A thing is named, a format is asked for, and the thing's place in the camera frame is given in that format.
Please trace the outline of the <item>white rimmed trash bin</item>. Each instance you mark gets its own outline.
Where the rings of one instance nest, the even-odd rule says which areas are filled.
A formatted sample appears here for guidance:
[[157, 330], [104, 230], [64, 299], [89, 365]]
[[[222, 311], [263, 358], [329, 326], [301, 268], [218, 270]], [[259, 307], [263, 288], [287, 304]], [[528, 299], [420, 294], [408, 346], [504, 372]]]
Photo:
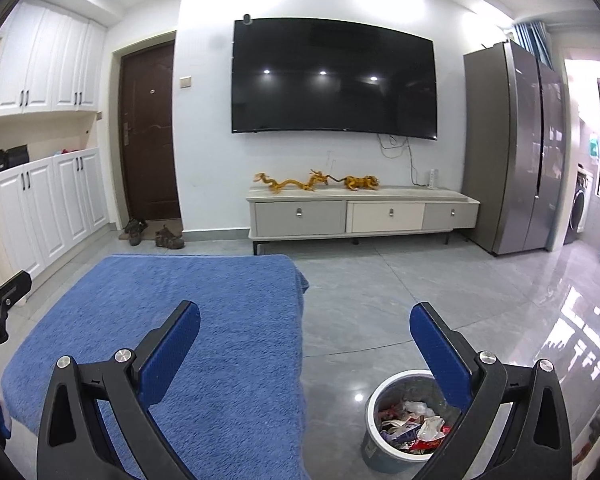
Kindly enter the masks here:
[[429, 370], [394, 374], [366, 402], [362, 459], [383, 474], [420, 466], [440, 448], [461, 414], [446, 402]]

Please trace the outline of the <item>black box on counter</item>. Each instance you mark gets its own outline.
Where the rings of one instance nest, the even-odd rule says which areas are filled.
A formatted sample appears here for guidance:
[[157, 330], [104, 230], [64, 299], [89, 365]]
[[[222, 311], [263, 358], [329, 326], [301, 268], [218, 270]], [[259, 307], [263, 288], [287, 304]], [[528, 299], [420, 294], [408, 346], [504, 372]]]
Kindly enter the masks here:
[[30, 155], [27, 145], [14, 146], [7, 150], [0, 148], [0, 172], [28, 162], [30, 162]]

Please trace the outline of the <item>brown shoe left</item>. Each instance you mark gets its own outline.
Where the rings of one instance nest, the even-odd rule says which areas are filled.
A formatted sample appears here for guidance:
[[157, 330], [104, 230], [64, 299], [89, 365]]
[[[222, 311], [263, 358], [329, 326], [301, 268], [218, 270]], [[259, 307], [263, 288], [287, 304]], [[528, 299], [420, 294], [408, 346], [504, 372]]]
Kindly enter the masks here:
[[132, 247], [138, 246], [143, 239], [143, 232], [148, 224], [145, 220], [131, 219], [124, 227], [124, 232], [128, 236], [129, 244]]

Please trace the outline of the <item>brown shoe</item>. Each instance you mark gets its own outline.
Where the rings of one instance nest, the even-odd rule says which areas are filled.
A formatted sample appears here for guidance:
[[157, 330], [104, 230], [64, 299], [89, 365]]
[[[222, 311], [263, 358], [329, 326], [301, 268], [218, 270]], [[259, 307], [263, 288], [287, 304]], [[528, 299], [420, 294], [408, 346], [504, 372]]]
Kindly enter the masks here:
[[138, 246], [143, 239], [143, 232], [148, 224], [145, 220], [131, 219], [124, 227], [124, 232], [128, 236], [129, 244], [132, 247]]
[[156, 232], [155, 243], [157, 247], [166, 248], [167, 250], [180, 250], [185, 247], [185, 240], [180, 236], [176, 236], [166, 226]]

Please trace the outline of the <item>blue fuzzy table cloth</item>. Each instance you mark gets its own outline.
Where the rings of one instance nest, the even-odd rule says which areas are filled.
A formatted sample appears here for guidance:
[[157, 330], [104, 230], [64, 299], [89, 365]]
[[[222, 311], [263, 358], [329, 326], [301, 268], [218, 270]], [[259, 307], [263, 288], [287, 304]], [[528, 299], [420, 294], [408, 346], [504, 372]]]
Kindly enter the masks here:
[[285, 256], [102, 260], [3, 374], [38, 478], [304, 478], [308, 287]]

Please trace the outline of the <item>brown shoe right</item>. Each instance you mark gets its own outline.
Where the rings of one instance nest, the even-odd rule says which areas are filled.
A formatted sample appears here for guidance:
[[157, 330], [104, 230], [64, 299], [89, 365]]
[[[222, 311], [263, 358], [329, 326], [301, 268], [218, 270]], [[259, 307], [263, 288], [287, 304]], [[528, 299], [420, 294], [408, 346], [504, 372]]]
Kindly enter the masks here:
[[167, 250], [180, 250], [185, 247], [185, 240], [180, 236], [176, 236], [166, 226], [156, 232], [155, 243], [157, 247], [166, 248]]

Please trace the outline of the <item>dark brown entrance door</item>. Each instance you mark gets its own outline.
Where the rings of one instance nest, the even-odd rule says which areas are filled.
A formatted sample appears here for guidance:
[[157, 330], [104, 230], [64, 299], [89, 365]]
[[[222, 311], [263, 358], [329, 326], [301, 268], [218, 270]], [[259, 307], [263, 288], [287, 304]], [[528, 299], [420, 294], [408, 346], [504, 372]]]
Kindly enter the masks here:
[[173, 151], [174, 42], [121, 60], [119, 130], [122, 176], [129, 215], [169, 220], [181, 215]]

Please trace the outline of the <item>washing machine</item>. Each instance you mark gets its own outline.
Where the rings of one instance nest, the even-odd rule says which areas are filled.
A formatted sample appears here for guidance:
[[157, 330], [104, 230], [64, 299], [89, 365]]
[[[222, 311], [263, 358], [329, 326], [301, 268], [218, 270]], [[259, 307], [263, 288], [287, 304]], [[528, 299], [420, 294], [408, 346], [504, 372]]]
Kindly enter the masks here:
[[579, 164], [576, 188], [574, 189], [569, 223], [564, 240], [566, 245], [573, 243], [584, 232], [592, 191], [593, 175]]

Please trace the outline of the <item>grey double door refrigerator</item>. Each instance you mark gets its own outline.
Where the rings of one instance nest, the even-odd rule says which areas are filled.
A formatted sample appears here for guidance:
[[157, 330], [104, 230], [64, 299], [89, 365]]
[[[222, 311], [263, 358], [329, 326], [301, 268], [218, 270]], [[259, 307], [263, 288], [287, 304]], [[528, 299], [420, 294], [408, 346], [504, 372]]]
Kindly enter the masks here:
[[513, 41], [464, 57], [462, 191], [478, 200], [470, 239], [494, 256], [545, 249], [565, 169], [559, 76]]

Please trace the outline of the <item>golden tiger figurine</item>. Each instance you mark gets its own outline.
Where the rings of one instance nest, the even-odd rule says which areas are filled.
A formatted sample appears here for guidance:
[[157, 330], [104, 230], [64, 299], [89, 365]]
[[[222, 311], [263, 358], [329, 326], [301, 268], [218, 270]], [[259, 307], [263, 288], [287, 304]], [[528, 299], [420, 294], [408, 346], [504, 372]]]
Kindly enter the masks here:
[[350, 191], [358, 191], [358, 190], [377, 191], [379, 188], [379, 180], [378, 180], [378, 177], [375, 177], [375, 176], [364, 176], [364, 177], [347, 176], [343, 179], [343, 185], [346, 188], [348, 188]]

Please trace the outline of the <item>white grey TV cabinet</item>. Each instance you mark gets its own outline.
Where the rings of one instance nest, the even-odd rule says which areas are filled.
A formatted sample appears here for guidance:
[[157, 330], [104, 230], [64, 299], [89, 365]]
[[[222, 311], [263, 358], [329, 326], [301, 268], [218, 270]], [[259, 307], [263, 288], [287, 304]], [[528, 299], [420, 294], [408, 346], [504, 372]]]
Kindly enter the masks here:
[[250, 188], [253, 252], [267, 242], [451, 233], [476, 226], [480, 203], [445, 188], [383, 186], [377, 191]]

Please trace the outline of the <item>golden dragon figurine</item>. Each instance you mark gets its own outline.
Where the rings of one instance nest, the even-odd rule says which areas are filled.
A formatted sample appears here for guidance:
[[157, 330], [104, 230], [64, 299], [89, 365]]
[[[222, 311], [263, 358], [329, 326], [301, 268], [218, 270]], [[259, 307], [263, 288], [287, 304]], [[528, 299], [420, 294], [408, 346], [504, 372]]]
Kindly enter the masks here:
[[268, 189], [272, 193], [278, 194], [282, 192], [283, 189], [287, 186], [294, 186], [295, 188], [298, 188], [301, 191], [314, 191], [315, 188], [319, 185], [328, 185], [328, 177], [321, 171], [312, 170], [309, 180], [307, 180], [306, 182], [299, 181], [296, 179], [286, 179], [283, 181], [277, 181], [274, 178], [269, 177], [264, 172], [259, 172], [258, 174], [254, 175], [253, 182], [263, 183], [268, 187]]

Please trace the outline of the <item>white upper wall cabinet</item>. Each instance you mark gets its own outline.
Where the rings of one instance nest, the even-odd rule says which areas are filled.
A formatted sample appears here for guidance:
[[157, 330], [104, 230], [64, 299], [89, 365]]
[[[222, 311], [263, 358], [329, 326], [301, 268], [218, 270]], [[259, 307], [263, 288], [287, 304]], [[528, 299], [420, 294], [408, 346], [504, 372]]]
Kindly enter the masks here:
[[0, 117], [94, 112], [106, 28], [59, 6], [21, 0], [0, 57]]

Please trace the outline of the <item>large black wall television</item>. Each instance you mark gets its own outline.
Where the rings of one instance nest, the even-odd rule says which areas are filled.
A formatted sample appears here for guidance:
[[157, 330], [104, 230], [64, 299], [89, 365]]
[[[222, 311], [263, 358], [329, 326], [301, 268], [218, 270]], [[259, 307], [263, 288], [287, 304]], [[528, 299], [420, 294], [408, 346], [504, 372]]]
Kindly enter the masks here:
[[234, 133], [333, 131], [438, 137], [431, 40], [326, 18], [234, 25]]

